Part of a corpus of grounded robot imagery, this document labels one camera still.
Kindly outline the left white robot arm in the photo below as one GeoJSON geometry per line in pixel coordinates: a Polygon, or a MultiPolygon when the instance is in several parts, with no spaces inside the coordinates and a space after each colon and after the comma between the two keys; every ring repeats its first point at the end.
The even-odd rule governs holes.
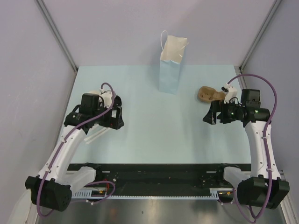
{"type": "Polygon", "coordinates": [[[121,98],[111,91],[82,95],[81,103],[66,116],[61,138],[46,164],[36,176],[25,181],[33,204],[62,212],[70,204],[72,194],[89,183],[95,187],[102,184],[103,174],[92,165],[84,165],[70,176],[66,171],[78,146],[94,126],[102,127],[102,132],[124,126],[121,106],[121,98]]]}

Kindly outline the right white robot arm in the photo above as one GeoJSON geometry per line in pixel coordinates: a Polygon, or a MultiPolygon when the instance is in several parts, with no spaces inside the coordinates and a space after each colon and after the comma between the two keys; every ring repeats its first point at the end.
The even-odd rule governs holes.
{"type": "Polygon", "coordinates": [[[289,193],[290,186],[281,180],[271,146],[271,126],[267,124],[270,111],[261,108],[260,91],[244,89],[238,102],[237,89],[222,87],[211,101],[203,121],[215,125],[240,121],[249,140],[251,171],[244,174],[236,165],[222,165],[215,181],[220,187],[231,184],[240,204],[275,209],[289,193]]]}

